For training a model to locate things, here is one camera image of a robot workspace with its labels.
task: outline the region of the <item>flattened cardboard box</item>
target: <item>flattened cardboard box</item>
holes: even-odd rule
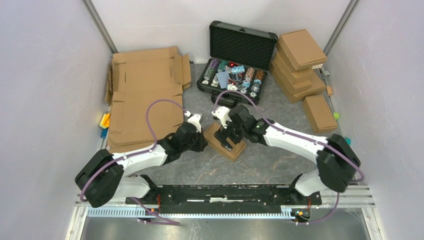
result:
[[[277,80],[277,79],[275,79],[275,81],[279,85],[284,95],[287,97],[288,101],[292,104],[300,102],[304,98],[309,96],[320,95],[326,89],[326,85],[323,83],[323,81],[321,81],[320,77],[318,77],[315,73],[312,74],[311,78],[309,79],[310,87],[308,88],[308,90],[305,90],[296,94],[291,94],[287,90],[288,86],[285,85],[284,81]]]
[[[311,87],[311,81],[306,80],[296,84],[291,84],[287,77],[280,71],[280,69],[276,66],[274,62],[271,62],[271,66],[269,67],[269,72],[274,76],[276,81],[284,82],[284,86],[287,86],[287,91],[290,94],[298,94],[308,90]]]
[[[106,87],[111,104],[108,143],[127,146],[153,141],[145,120],[147,107],[158,99],[182,104],[183,88],[191,81],[188,57],[179,55],[176,46],[113,55]],[[149,120],[161,139],[184,119],[177,106],[160,102],[151,108]]]
[[[327,56],[306,29],[280,35],[278,45],[284,50],[295,70],[323,64]]]
[[[314,133],[329,133],[337,129],[337,122],[323,95],[308,96],[302,105]]]
[[[120,153],[126,153],[126,152],[130,152],[130,151],[134,151],[134,150],[137,150],[137,149],[143,149],[143,148],[146,148],[146,147],[148,147],[152,144],[153,144],[153,142],[142,142],[142,143],[118,146],[118,145],[115,145],[110,140],[108,140],[107,141],[107,147],[108,147],[107,150],[111,154],[116,154],[116,153],[120,154]]]
[[[280,71],[286,76],[286,78],[291,84],[298,84],[298,83],[307,81],[311,77],[311,75],[314,73],[314,70],[312,70],[312,68],[310,67],[300,71],[292,72],[292,70],[288,67],[288,66],[291,66],[291,63],[282,49],[277,51],[277,53],[275,54],[274,60],[272,61],[280,69]]]
[[[242,152],[245,150],[246,143],[242,140],[238,144],[235,144],[231,139],[227,138],[227,141],[231,144],[232,150],[228,151],[226,148],[224,148],[220,141],[218,141],[214,134],[218,129],[220,129],[221,125],[214,122],[205,132],[204,132],[204,139],[206,139],[207,145],[213,148],[216,152],[224,156],[225,158],[231,160],[232,162],[235,162],[236,159],[242,154]]]
[[[165,88],[160,92],[114,92],[108,140],[118,146],[153,141],[146,122],[146,110],[158,99],[170,99],[183,105],[181,85],[176,88],[176,91]],[[149,123],[157,139],[174,133],[183,121],[181,108],[170,102],[158,102],[149,111]]]

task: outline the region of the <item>black carrying case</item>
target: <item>black carrying case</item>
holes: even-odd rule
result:
[[[263,80],[261,81],[256,97],[250,98],[255,104],[258,104],[267,80],[267,70],[270,68],[271,57],[277,41],[278,36],[272,32],[255,30],[221,21],[213,21],[209,25],[210,56],[212,58],[207,62],[197,81],[197,88],[201,91],[211,93],[211,100],[214,103],[217,96],[227,90],[226,88],[221,88],[219,84],[218,86],[212,86],[212,79],[210,79],[208,84],[202,83],[204,81],[204,75],[213,59],[219,60],[219,63],[225,60],[243,65],[244,73],[241,81],[245,78],[247,69],[252,67],[255,69],[253,79],[258,71],[264,72]],[[248,87],[247,96],[249,96],[252,86],[253,84],[250,84]],[[224,94],[218,104],[228,108],[234,108],[238,102],[250,104],[247,99],[234,93]]]

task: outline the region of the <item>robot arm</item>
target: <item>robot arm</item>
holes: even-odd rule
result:
[[[227,138],[235,144],[246,138],[252,143],[289,150],[314,162],[317,165],[316,170],[302,174],[293,181],[294,189],[303,196],[310,196],[327,188],[342,193],[356,173],[352,166],[317,142],[328,144],[337,149],[358,167],[361,164],[344,138],[337,134],[333,134],[330,138],[313,136],[291,130],[268,120],[279,129],[305,138],[283,133],[270,126],[263,118],[256,120],[242,105],[231,110],[220,106],[215,112],[212,112],[212,115],[222,125],[214,136],[228,151],[231,151],[233,147],[227,141]]]
[[[143,198],[150,190],[149,180],[142,176],[129,177],[143,169],[169,164],[185,151],[201,152],[208,145],[201,129],[201,115],[191,115],[175,133],[154,144],[130,152],[111,154],[99,150],[76,176],[75,183],[82,190],[89,179],[103,166],[114,162],[89,184],[84,195],[93,208],[111,199],[134,196]]]

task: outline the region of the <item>poker chip set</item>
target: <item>poker chip set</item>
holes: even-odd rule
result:
[[[262,88],[265,71],[244,65],[236,66],[227,60],[212,58],[207,66],[201,84],[218,90],[239,91],[255,99]]]
[[[209,25],[210,56],[197,88],[217,95],[225,90],[238,91],[258,104],[267,79],[278,36],[220,21]],[[238,94],[223,95],[218,104],[233,108],[238,102],[250,102]]]

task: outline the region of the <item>blue object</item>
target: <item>blue object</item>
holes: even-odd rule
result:
[[[105,129],[103,129],[103,130],[101,131],[100,137],[101,137],[102,139],[105,139],[105,138],[106,138],[106,135],[108,134],[108,129],[109,129],[109,127],[105,128]]]
[[[219,86],[222,89],[226,89],[228,86],[228,79],[230,78],[230,75],[228,75],[228,72],[227,71],[218,72],[216,76],[218,77]]]
[[[231,68],[231,73],[232,74],[242,74],[245,72],[245,66],[241,65],[241,66],[234,66]]]
[[[251,82],[250,81],[246,81],[246,80],[244,80],[242,83],[241,83],[241,86],[243,87],[243,88],[248,88],[249,86],[251,85]]]
[[[351,145],[351,139],[347,136],[344,137],[344,140],[346,140],[346,143],[350,146]]]
[[[257,85],[261,85],[261,84],[262,84],[262,81],[261,81],[261,80],[259,80],[259,79],[255,79],[255,80],[253,81],[253,83],[254,83],[254,84],[257,84]]]

